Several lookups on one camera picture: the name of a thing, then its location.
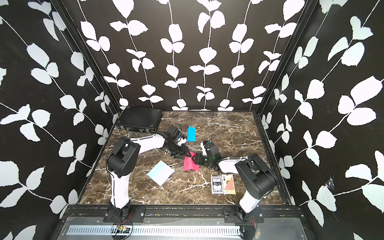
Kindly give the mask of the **black case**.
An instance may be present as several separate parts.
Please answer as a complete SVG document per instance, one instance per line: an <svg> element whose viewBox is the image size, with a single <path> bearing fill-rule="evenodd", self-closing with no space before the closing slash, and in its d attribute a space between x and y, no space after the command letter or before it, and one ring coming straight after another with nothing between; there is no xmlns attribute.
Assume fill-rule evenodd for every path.
<svg viewBox="0 0 384 240"><path fill-rule="evenodd" d="M134 133L155 133L163 116L163 110L130 106L117 119L116 127Z"/></svg>

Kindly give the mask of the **playing card deck box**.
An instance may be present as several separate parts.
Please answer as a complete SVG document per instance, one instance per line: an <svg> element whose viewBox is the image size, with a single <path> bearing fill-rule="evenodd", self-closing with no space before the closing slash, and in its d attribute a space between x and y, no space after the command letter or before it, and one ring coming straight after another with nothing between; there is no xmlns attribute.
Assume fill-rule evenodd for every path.
<svg viewBox="0 0 384 240"><path fill-rule="evenodd" d="M212 175L211 176L211 189L212 194L223 194L223 181L220 175Z"/></svg>

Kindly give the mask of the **white square paper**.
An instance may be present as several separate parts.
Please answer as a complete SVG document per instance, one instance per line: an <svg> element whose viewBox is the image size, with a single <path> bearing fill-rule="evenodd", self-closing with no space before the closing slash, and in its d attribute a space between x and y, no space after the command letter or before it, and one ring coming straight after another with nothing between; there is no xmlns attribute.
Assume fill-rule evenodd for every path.
<svg viewBox="0 0 384 240"><path fill-rule="evenodd" d="M163 161L159 161L147 175L159 186L162 186L165 181L174 173L174 169L165 164Z"/></svg>

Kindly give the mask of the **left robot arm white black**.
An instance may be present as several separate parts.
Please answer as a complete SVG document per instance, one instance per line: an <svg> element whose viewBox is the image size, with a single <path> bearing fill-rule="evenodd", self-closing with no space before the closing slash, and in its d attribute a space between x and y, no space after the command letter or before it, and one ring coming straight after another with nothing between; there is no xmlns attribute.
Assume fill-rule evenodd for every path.
<svg viewBox="0 0 384 240"><path fill-rule="evenodd" d="M106 170L112 178L112 197L108 206L107 217L110 222L126 220L131 214L129 197L129 178L139 155L154 149L161 149L175 159L190 157L185 145L187 137L175 126L166 132L159 132L146 137L129 139L120 137L106 159Z"/></svg>

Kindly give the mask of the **blue square paper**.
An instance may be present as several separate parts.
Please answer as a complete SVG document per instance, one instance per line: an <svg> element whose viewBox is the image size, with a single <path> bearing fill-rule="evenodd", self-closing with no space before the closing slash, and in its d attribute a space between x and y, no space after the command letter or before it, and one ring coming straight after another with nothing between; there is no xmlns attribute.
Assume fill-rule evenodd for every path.
<svg viewBox="0 0 384 240"><path fill-rule="evenodd" d="M196 141L196 128L189 126L187 133L187 141L195 142Z"/></svg>

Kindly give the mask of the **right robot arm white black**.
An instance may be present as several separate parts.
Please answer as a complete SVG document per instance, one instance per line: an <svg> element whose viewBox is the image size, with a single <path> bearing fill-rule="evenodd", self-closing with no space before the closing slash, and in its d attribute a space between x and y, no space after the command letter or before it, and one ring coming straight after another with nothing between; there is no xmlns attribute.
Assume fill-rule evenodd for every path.
<svg viewBox="0 0 384 240"><path fill-rule="evenodd" d="M206 166L223 174L238 174L246 192L238 203L237 215L240 221L258 216L257 207L262 198L277 186L278 178L273 170L257 154L243 158L223 158L218 147L209 141L202 143L202 153L192 156L196 165Z"/></svg>

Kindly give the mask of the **black front rail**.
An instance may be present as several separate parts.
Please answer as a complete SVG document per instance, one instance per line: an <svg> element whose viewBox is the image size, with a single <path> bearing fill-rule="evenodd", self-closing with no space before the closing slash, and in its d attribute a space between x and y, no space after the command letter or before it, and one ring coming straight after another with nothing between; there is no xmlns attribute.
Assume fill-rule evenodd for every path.
<svg viewBox="0 0 384 240"><path fill-rule="evenodd" d="M299 207L285 205L260 205L248 217L241 217L236 205L131 205L129 215L134 223L160 218L219 218L225 223L252 225L267 219L299 219L305 223Z"/></svg>

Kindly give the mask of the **small circuit board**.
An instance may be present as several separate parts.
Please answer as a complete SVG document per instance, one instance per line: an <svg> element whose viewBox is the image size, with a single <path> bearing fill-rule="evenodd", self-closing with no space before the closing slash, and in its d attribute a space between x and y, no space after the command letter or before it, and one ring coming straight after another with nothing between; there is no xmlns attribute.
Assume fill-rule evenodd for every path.
<svg viewBox="0 0 384 240"><path fill-rule="evenodd" d="M113 235L127 235L130 234L132 230L131 226L113 226L111 229L111 234Z"/></svg>

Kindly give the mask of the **red playing card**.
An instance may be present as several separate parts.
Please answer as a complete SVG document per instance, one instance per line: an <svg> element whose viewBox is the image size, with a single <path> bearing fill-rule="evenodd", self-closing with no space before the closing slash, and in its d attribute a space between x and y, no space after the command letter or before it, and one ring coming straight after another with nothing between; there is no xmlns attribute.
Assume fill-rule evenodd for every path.
<svg viewBox="0 0 384 240"><path fill-rule="evenodd" d="M232 174L222 175L222 181L223 181L224 194L235 195L236 189L235 189L235 183L234 183L234 176Z"/></svg>

